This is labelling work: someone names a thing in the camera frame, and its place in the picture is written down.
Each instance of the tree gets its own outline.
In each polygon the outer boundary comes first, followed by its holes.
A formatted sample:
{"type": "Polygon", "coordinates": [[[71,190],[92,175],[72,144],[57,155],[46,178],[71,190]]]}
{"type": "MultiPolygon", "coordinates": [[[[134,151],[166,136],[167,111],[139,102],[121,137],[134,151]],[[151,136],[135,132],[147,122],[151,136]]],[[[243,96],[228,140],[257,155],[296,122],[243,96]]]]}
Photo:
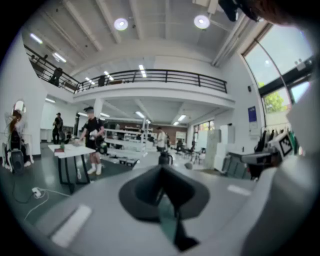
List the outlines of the tree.
{"type": "Polygon", "coordinates": [[[277,91],[269,94],[268,96],[264,97],[264,105],[266,108],[266,112],[270,114],[286,110],[286,106],[282,106],[283,102],[284,99],[280,97],[277,91]]]}

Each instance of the black t-shirt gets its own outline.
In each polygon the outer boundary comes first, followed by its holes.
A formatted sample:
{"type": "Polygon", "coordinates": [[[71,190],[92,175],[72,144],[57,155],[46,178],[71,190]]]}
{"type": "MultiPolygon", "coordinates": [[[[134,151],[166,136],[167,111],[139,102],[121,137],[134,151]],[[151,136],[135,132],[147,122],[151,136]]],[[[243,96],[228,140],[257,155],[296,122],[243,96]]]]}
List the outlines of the black t-shirt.
{"type": "Polygon", "coordinates": [[[61,117],[60,118],[56,117],[54,119],[54,121],[55,121],[54,130],[55,131],[62,131],[62,126],[64,125],[64,122],[63,122],[62,118],[61,117]]]}
{"type": "Polygon", "coordinates": [[[102,124],[100,119],[97,119],[96,117],[94,117],[93,119],[89,119],[84,125],[84,128],[87,130],[85,136],[88,138],[90,133],[94,130],[97,130],[99,132],[101,126],[104,125],[102,124]]]}

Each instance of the metal railing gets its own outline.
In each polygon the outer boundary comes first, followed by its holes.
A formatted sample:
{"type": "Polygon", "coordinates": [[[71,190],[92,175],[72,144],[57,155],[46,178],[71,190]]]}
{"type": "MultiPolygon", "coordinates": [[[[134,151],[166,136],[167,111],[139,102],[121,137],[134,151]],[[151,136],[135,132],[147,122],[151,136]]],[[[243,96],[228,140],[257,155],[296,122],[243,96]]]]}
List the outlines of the metal railing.
{"type": "Polygon", "coordinates": [[[64,88],[65,90],[75,93],[80,82],[63,72],[62,69],[47,61],[43,56],[40,56],[34,50],[24,45],[26,54],[29,57],[30,63],[36,75],[49,82],[50,84],[64,88]]]}
{"type": "Polygon", "coordinates": [[[127,70],[110,73],[108,75],[101,75],[91,78],[89,81],[80,83],[75,93],[80,93],[86,90],[108,85],[136,82],[180,83],[211,88],[223,93],[227,93],[227,82],[224,80],[204,74],[171,69],[145,69],[144,74],[142,74],[141,70],[127,70]]]}

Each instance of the white table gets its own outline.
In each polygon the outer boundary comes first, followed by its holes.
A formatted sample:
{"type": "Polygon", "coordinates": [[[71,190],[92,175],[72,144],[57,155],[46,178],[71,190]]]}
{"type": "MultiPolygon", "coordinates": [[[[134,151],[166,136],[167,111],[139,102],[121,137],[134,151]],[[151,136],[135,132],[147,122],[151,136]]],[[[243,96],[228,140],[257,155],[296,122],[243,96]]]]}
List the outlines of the white table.
{"type": "MultiPolygon", "coordinates": [[[[60,145],[48,145],[48,147],[52,152],[55,152],[56,149],[60,148],[60,145]]],[[[90,183],[90,179],[89,179],[89,175],[87,173],[87,167],[86,167],[86,162],[85,162],[84,155],[90,154],[90,153],[94,153],[94,152],[96,152],[94,149],[91,149],[91,148],[88,148],[88,147],[85,147],[85,146],[74,146],[72,144],[66,144],[66,145],[64,145],[64,155],[57,156],[60,183],[64,184],[64,185],[68,185],[71,194],[75,190],[75,185],[70,182],[67,159],[68,158],[72,158],[72,157],[74,159],[75,176],[76,176],[75,183],[76,184],[89,184],[90,183]],[[77,176],[78,169],[77,169],[77,164],[76,164],[76,157],[77,156],[81,156],[81,160],[82,160],[82,165],[83,165],[83,170],[84,170],[84,175],[86,177],[86,181],[79,181],[78,180],[78,176],[77,176]],[[61,159],[64,159],[67,182],[62,180],[61,159]]]]}

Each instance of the poster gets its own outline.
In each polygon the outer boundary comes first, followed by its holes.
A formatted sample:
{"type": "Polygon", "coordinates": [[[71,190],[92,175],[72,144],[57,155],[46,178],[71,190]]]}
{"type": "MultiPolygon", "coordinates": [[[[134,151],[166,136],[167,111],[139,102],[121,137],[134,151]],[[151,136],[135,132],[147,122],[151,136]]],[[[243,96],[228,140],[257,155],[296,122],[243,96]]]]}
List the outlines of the poster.
{"type": "Polygon", "coordinates": [[[249,134],[250,135],[259,134],[260,131],[258,129],[256,106],[252,106],[248,108],[248,115],[249,115],[249,134]]]}

